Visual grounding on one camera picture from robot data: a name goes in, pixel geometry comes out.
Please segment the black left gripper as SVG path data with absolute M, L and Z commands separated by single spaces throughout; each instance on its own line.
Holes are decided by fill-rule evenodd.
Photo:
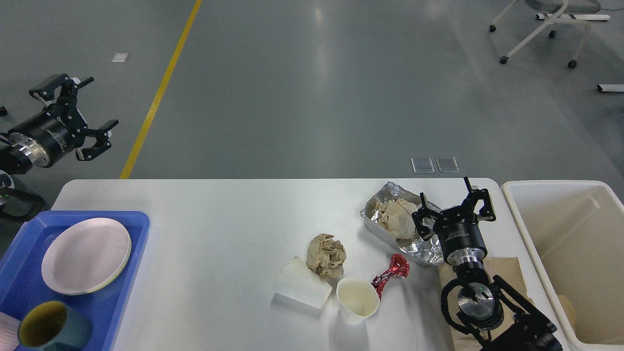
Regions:
M 53 74 L 29 90 L 29 95 L 42 102 L 44 108 L 7 132 L 7 169 L 50 168 L 74 149 L 77 160 L 92 161 L 111 149 L 111 130 L 119 121 L 109 120 L 98 129 L 90 129 L 76 109 L 78 90 L 94 80 Z M 70 127 L 61 121 L 62 116 L 67 116 Z M 78 148 L 84 144 L 84 137 L 94 138 L 95 144 Z

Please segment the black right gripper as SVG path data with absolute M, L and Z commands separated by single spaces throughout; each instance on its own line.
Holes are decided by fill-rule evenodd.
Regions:
M 496 220 L 492 198 L 488 189 L 473 188 L 468 177 L 463 177 L 468 195 L 459 207 L 441 211 L 430 207 L 424 193 L 420 193 L 421 206 L 412 213 L 415 231 L 423 241 L 437 235 L 443 252 L 444 262 L 454 267 L 469 262 L 480 262 L 487 255 L 479 221 Z M 479 202 L 482 207 L 475 213 Z

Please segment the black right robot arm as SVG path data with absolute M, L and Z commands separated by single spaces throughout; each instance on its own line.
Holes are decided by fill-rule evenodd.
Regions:
M 496 220 L 488 189 L 471 186 L 460 205 L 433 209 L 424 193 L 411 214 L 416 233 L 425 241 L 436 235 L 443 260 L 455 278 L 441 291 L 444 320 L 479 342 L 483 351 L 561 351 L 557 327 L 501 276 L 490 276 L 488 254 L 479 223 Z

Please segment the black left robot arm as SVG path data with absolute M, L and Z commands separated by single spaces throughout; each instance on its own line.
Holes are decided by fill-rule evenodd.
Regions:
M 2 212 L 3 220 L 26 222 L 45 207 L 44 198 L 16 187 L 17 175 L 34 167 L 51 168 L 71 151 L 77 160 L 92 161 L 111 149 L 111 131 L 118 120 L 93 129 L 77 107 L 79 90 L 93 81 L 93 77 L 80 80 L 67 74 L 50 76 L 29 91 L 32 98 L 44 104 L 42 110 L 1 134 L 1 204 L 16 198 L 29 205 L 24 214 Z

